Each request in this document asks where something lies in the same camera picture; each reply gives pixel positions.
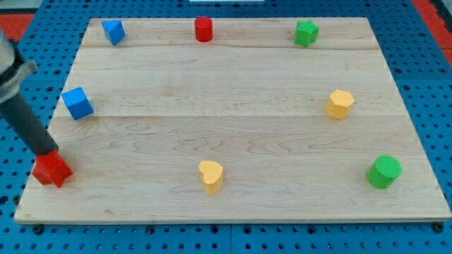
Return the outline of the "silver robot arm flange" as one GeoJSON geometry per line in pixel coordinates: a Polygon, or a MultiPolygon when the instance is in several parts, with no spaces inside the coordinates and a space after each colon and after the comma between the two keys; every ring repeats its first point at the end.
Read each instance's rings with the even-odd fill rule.
{"type": "Polygon", "coordinates": [[[15,96],[20,84],[37,70],[34,61],[25,61],[1,30],[1,103],[15,96]]]}

